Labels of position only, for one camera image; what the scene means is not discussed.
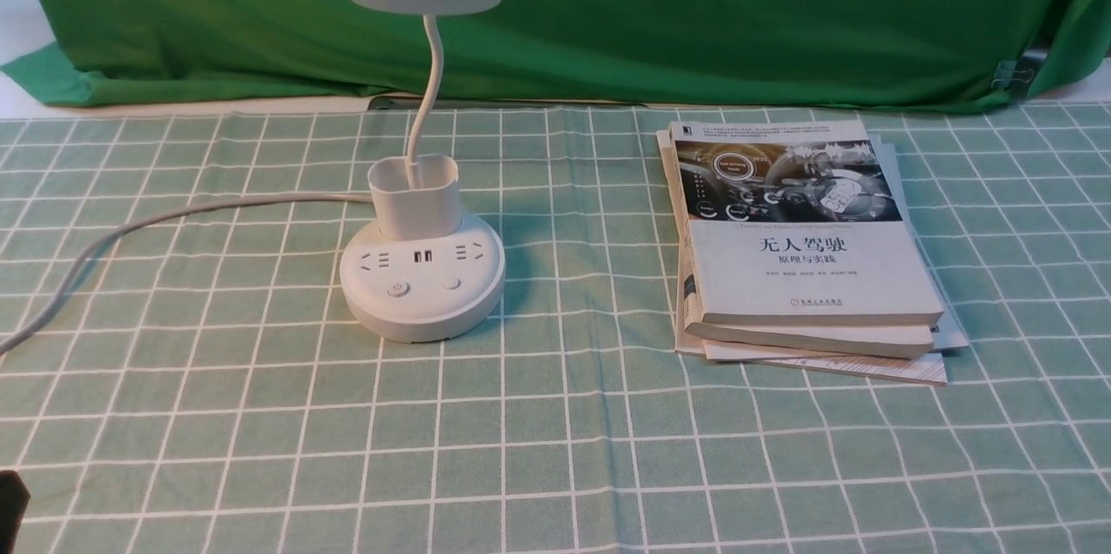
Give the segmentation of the black gloved hand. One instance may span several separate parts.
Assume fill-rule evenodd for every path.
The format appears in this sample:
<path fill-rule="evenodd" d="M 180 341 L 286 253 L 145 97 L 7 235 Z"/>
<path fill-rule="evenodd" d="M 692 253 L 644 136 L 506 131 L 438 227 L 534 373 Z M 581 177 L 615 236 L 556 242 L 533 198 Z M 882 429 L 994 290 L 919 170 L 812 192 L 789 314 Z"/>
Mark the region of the black gloved hand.
<path fill-rule="evenodd" d="M 23 525 L 23 516 L 30 503 L 30 491 L 19 472 L 3 470 L 0 476 L 0 550 L 11 554 L 16 551 L 17 534 Z"/>

